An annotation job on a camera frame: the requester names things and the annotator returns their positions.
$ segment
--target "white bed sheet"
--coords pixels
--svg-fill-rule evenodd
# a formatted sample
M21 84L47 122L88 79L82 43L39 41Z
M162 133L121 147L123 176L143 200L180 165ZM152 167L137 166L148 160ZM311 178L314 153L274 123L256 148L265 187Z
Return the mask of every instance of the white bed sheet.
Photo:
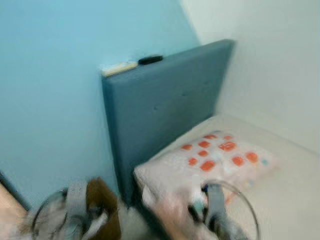
M279 168L245 191L261 225L263 240L320 239L319 156L258 127L226 115L199 124L154 156L214 130L230 131L279 158Z

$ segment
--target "pillow with orange pattern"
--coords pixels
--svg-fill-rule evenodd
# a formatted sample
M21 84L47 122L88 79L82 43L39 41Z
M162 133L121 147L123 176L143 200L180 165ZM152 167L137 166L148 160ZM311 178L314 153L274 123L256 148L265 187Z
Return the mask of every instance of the pillow with orange pattern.
M200 188L209 180L223 180L241 191L277 165L276 157L233 134L214 131L148 161L134 170L147 205L181 188Z

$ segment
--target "blue headboard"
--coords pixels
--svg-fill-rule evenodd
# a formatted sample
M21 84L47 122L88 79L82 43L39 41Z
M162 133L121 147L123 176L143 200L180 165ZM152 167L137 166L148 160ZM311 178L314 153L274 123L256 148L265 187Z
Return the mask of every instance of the blue headboard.
M233 46L222 40L102 78L118 186L128 206L134 168L214 114Z

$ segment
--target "bed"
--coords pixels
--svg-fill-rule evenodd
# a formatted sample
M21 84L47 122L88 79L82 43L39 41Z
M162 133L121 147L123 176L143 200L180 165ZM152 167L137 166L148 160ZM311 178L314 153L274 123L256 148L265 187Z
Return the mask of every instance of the bed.
M316 227L320 224L317 157L232 117L214 116L234 45L232 40L222 40L102 78L121 198L128 208L140 211L161 239L169 239L142 202L134 168L208 131L232 129L283 161L280 170L258 183L263 191L253 188L246 192L258 206L263 239L320 236ZM307 164L299 162L301 158ZM306 176L313 176L313 181Z

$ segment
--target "blue wall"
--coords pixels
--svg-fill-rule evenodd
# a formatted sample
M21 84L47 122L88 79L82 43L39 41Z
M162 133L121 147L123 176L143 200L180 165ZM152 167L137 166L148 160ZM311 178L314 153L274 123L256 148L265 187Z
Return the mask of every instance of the blue wall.
M118 192L100 65L197 45L176 0L1 0L0 171L32 206L83 177Z

